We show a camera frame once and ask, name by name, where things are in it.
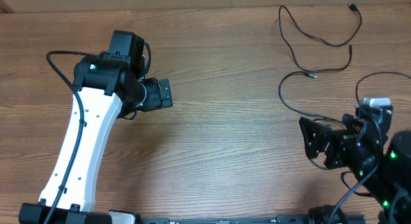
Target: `wire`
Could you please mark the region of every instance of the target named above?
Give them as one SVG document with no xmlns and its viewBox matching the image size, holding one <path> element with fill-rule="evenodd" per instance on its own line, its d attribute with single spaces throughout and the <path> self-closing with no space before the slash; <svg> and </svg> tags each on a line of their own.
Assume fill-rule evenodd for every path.
<svg viewBox="0 0 411 224">
<path fill-rule="evenodd" d="M 313 159 L 308 159 L 308 160 L 310 160 L 310 162 L 313 163 L 313 165 L 316 166 L 316 167 L 319 168 L 319 169 L 329 170 L 329 168 L 322 167 L 322 166 L 318 165 L 317 163 L 315 163 L 315 162 L 313 161 Z"/>
<path fill-rule="evenodd" d="M 132 117 L 127 118 L 127 117 L 123 116 L 123 117 L 121 117 L 121 118 L 131 121 L 131 120 L 134 120 L 136 117 L 137 117 L 137 106 L 136 106 L 136 109 L 134 110 L 134 114 L 133 114 Z"/>
<path fill-rule="evenodd" d="M 375 126 L 375 129 L 377 131 L 378 135 L 378 144 L 380 145 L 380 160 L 378 163 L 374 166 L 374 168 L 367 174 L 367 176 L 363 177 L 357 184 L 355 184 L 346 194 L 338 201 L 338 203 L 335 205 L 333 212 L 331 213 L 331 216 L 329 217 L 328 224 L 331 224 L 334 215 L 337 213 L 337 210 L 340 209 L 342 204 L 356 191 L 360 186 L 362 186 L 373 174 L 378 170 L 378 167 L 380 166 L 381 160 L 384 156 L 384 146 L 383 146 L 383 139 L 382 139 L 382 134 L 381 134 L 381 129 L 378 123 L 374 120 L 371 119 L 371 122 Z"/>
<path fill-rule="evenodd" d="M 82 52 L 78 52 L 78 51 L 50 51 L 46 55 L 47 61 L 49 62 L 50 66 L 61 77 L 61 79 L 63 79 L 64 83 L 66 83 L 69 86 L 69 88 L 71 89 L 71 91 L 73 92 L 73 94 L 74 94 L 74 96 L 77 100 L 78 108 L 80 110 L 80 120 L 79 120 L 80 125 L 78 125 L 77 138 L 76 138 L 76 142 L 74 144 L 74 148 L 73 148 L 73 152 L 72 152 L 71 157 L 70 157 L 69 164 L 67 165 L 66 172 L 64 173 L 64 176 L 63 176 L 62 183 L 58 187 L 58 192 L 57 192 L 56 198 L 54 199 L 54 202 L 53 202 L 53 204 L 50 208 L 50 211 L 49 211 L 49 213 L 48 213 L 48 215 L 47 215 L 47 217 L 44 221 L 44 224 L 47 224 L 47 223 L 50 222 L 50 219 L 53 215 L 53 212 L 56 209 L 57 204 L 60 201 L 60 198 L 61 198 L 63 192 L 66 189 L 66 183 L 67 183 L 67 180 L 69 178 L 70 170 L 73 166 L 74 160 L 76 158 L 77 150 L 78 150 L 78 147 L 80 145 L 80 140 L 82 138 L 83 127 L 84 127 L 84 123 L 85 123 L 84 122 L 84 108 L 83 108 L 82 100 L 81 100 L 80 96 L 78 95 L 78 92 L 75 89 L 75 87 L 73 86 L 73 84 L 66 78 L 66 76 L 64 76 L 64 74 L 60 70 L 58 70 L 58 68 L 53 63 L 53 61 L 51 61 L 50 56 L 54 55 L 54 54 L 72 54 L 72 55 L 84 55 L 84 56 L 97 56 L 97 55 L 94 55 L 94 54 L 82 53 Z"/>
<path fill-rule="evenodd" d="M 363 78 L 361 78 L 360 80 L 358 80 L 357 85 L 355 86 L 355 98 L 357 99 L 357 102 L 358 102 L 358 103 L 360 102 L 360 99 L 359 99 L 359 97 L 358 97 L 358 85 L 359 85 L 359 84 L 361 83 L 361 81 L 363 81 L 364 79 L 366 79 L 366 78 L 368 78 L 368 77 L 370 77 L 370 76 L 377 75 L 377 74 L 397 74 L 397 75 L 400 75 L 400 76 L 405 76 L 405 77 L 407 77 L 408 79 L 411 80 L 411 76 L 410 76 L 410 75 L 407 75 L 407 74 L 404 74 L 404 73 L 399 73 L 399 72 L 382 71 L 382 72 L 377 72 L 377 73 L 368 74 L 367 76 L 364 76 Z"/>
<path fill-rule="evenodd" d="M 394 218 L 395 206 L 396 206 L 398 200 L 400 200 L 401 198 L 403 198 L 405 196 L 408 196 L 407 190 L 403 189 L 402 187 L 399 187 L 394 199 L 392 199 L 392 203 L 391 203 L 389 213 L 388 213 L 388 223 L 393 223 L 392 220 Z"/>
<path fill-rule="evenodd" d="M 353 35 L 351 35 L 351 37 L 350 37 L 348 40 L 346 40 L 345 42 L 343 42 L 343 43 L 341 43 L 341 44 L 331 44 L 331 43 L 325 41 L 323 38 L 316 37 L 316 36 L 313 36 L 313 35 L 309 35 L 309 34 L 307 34 L 306 32 L 304 32 L 304 31 L 300 28 L 300 26 L 297 24 L 297 21 L 295 21 L 295 19 L 294 19 L 293 16 L 291 15 L 291 12 L 287 9 L 287 7 L 284 6 L 284 5 L 280 6 L 280 8 L 279 8 L 279 10 L 278 10 L 278 22 L 279 22 L 279 28 L 280 28 L 281 38 L 282 38 L 282 39 L 284 40 L 284 42 L 287 44 L 288 48 L 290 48 L 291 54 L 293 55 L 294 62 L 295 62 L 296 66 L 297 66 L 299 69 L 301 69 L 301 70 L 303 70 L 303 71 L 306 71 L 306 72 L 309 72 L 309 73 L 343 71 L 343 70 L 346 69 L 346 68 L 349 66 L 349 64 L 351 63 L 351 59 L 352 59 L 352 57 L 353 57 L 353 46 L 352 46 L 352 45 L 349 46 L 349 60 L 348 60 L 348 63 L 347 63 L 345 66 L 343 66 L 343 67 L 339 67 L 339 68 L 325 68 L 325 69 L 311 69 L 311 70 L 303 68 L 303 67 L 298 63 L 297 58 L 295 57 L 295 54 L 294 54 L 294 50 L 292 49 L 290 43 L 288 43 L 288 41 L 284 38 L 284 35 L 283 35 L 283 27 L 281 26 L 281 9 L 284 8 L 284 9 L 288 12 L 288 15 L 290 16 L 291 20 L 294 22 L 295 27 L 297 27 L 297 29 L 298 29 L 302 34 L 304 34 L 305 36 L 307 36 L 307 37 L 309 37 L 309 38 L 312 38 L 312 39 L 319 40 L 319 41 L 321 41 L 321 42 L 323 42 L 323 43 L 325 43 L 325 44 L 327 44 L 327 45 L 329 45 L 329 46 L 331 46 L 331 47 L 341 47 L 341 46 L 346 45 L 348 42 L 350 42 L 350 41 L 354 38 L 354 36 L 356 35 L 357 31 L 360 29 L 360 26 L 362 25 L 362 16 L 361 16 L 360 11 L 358 11 L 357 7 L 356 7 L 354 4 L 352 4 L 352 3 L 349 4 L 348 7 L 350 8 L 350 10 L 358 12 L 358 15 L 360 16 L 360 24 L 358 25 L 357 29 L 355 30 L 355 32 L 353 33 Z"/>
<path fill-rule="evenodd" d="M 352 173 L 352 172 L 351 172 L 351 171 L 342 172 L 342 173 L 340 174 L 340 177 L 341 177 L 342 183 L 344 183 L 344 185 L 347 186 L 348 189 L 351 189 L 351 187 L 349 187 L 349 185 L 347 184 L 347 182 L 345 182 L 345 175 L 346 175 L 347 173 Z M 370 193 L 359 193 L 359 192 L 354 191 L 354 194 L 355 194 L 355 195 L 358 195 L 358 196 L 372 197 Z"/>
<path fill-rule="evenodd" d="M 344 125 L 343 122 L 341 122 L 341 121 L 339 121 L 339 120 L 337 120 L 337 119 L 328 117 L 328 116 L 323 116 L 323 115 L 320 115 L 320 114 L 314 114 L 314 113 L 303 112 L 303 111 L 301 111 L 301 110 L 297 110 L 297 109 L 289 106 L 289 105 L 285 102 L 285 100 L 284 100 L 284 98 L 283 98 L 283 95 L 281 94 L 281 86 L 282 86 L 283 82 L 284 82 L 288 77 L 291 77 L 291 76 L 296 75 L 296 74 L 303 74 L 303 75 L 305 75 L 305 76 L 307 76 L 307 77 L 310 77 L 310 78 L 313 78 L 313 79 L 316 79 L 316 78 L 317 78 L 316 75 L 311 74 L 311 73 L 307 73 L 307 72 L 304 72 L 304 71 L 295 71 L 295 72 L 292 72 L 292 73 L 287 74 L 287 75 L 281 80 L 281 82 L 280 82 L 280 84 L 279 84 L 279 86 L 278 86 L 278 96 L 280 97 L 281 102 L 283 102 L 283 104 L 284 104 L 287 108 L 289 108 L 290 110 L 293 110 L 294 112 L 298 112 L 298 113 L 300 113 L 300 114 L 302 114 L 302 115 L 311 116 L 311 117 L 321 117 L 323 120 L 334 121 L 334 122 L 340 123 L 341 125 Z"/>
</svg>

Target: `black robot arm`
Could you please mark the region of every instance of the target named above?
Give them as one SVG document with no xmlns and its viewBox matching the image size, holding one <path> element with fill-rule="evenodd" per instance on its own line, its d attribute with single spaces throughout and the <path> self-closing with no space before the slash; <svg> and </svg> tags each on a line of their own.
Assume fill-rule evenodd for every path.
<svg viewBox="0 0 411 224">
<path fill-rule="evenodd" d="M 391 117 L 388 98 L 365 98 L 355 116 L 344 114 L 345 129 L 304 117 L 299 124 L 307 158 L 324 152 L 328 169 L 348 167 L 358 181 L 368 177 L 363 186 L 383 207 L 381 224 L 411 223 L 411 131 L 396 133 L 384 155 Z"/>
</svg>

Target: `cable connector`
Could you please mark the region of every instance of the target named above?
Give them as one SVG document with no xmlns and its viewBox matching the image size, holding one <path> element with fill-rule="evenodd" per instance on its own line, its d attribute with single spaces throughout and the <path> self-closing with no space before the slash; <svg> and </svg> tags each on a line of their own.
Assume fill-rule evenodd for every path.
<svg viewBox="0 0 411 224">
<path fill-rule="evenodd" d="M 316 74 L 308 73 L 307 76 L 310 77 L 310 78 L 313 78 L 313 79 L 317 79 Z"/>
<path fill-rule="evenodd" d="M 357 8 L 357 6 L 355 6 L 354 3 L 349 3 L 349 4 L 347 4 L 347 6 L 350 10 L 353 10 L 353 11 L 356 11 L 356 12 L 358 11 L 358 8 Z"/>
</svg>

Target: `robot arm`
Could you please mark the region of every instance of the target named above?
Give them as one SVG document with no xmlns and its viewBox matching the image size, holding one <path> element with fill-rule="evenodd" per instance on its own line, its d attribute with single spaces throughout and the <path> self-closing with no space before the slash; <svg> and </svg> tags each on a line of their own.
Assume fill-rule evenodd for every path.
<svg viewBox="0 0 411 224">
<path fill-rule="evenodd" d="M 328 169 L 348 167 L 363 182 L 358 186 L 363 185 L 383 207 L 381 224 L 411 223 L 411 131 L 396 133 L 387 153 L 383 151 L 392 109 L 388 98 L 365 98 L 356 105 L 355 116 L 344 114 L 346 129 L 332 130 L 304 117 L 299 123 L 307 158 L 324 152 Z"/>
<path fill-rule="evenodd" d="M 143 48 L 149 58 L 145 64 Z M 133 119 L 137 111 L 149 112 L 173 106 L 168 79 L 146 79 L 151 61 L 148 44 L 134 33 L 114 31 L 109 51 L 87 55 L 74 68 L 73 87 L 82 105 L 84 122 L 79 122 L 79 104 L 73 95 L 73 109 L 56 166 L 37 205 L 23 204 L 20 223 L 135 223 L 138 215 L 110 211 L 93 213 L 96 182 L 107 138 L 117 118 Z M 134 113 L 132 118 L 125 116 Z M 66 186 L 58 195 L 71 159 L 74 143 L 83 125 L 73 166 Z M 53 203 L 57 201 L 54 212 Z"/>
</svg>

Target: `wood grain surface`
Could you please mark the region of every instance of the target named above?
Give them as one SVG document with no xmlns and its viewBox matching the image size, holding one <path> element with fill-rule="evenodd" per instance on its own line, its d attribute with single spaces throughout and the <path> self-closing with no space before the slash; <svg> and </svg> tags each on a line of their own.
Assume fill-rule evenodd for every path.
<svg viewBox="0 0 411 224">
<path fill-rule="evenodd" d="M 296 108 L 339 118 L 354 112 L 366 74 L 411 74 L 411 5 L 358 5 L 363 25 L 351 65 L 316 80 L 294 76 L 283 96 Z M 358 18 L 346 6 L 291 6 L 299 25 L 330 42 L 346 40 Z M 299 114 L 277 87 L 298 70 L 280 37 L 278 7 L 0 15 L 0 223 L 17 223 L 35 203 L 57 160 L 71 92 L 46 62 L 51 50 L 99 53 L 113 30 L 133 31 L 152 49 L 149 76 L 169 78 L 174 107 L 117 120 L 101 163 L 97 211 L 143 217 L 221 218 L 305 213 L 347 191 L 339 174 L 305 157 Z M 305 67 L 337 67 L 335 48 L 300 34 L 283 14 L 284 35 Z M 70 79 L 77 56 L 54 56 Z M 411 84 L 400 76 L 365 80 L 360 96 L 394 104 L 389 135 L 410 128 Z M 345 212 L 377 222 L 380 206 L 352 196 Z"/>
</svg>

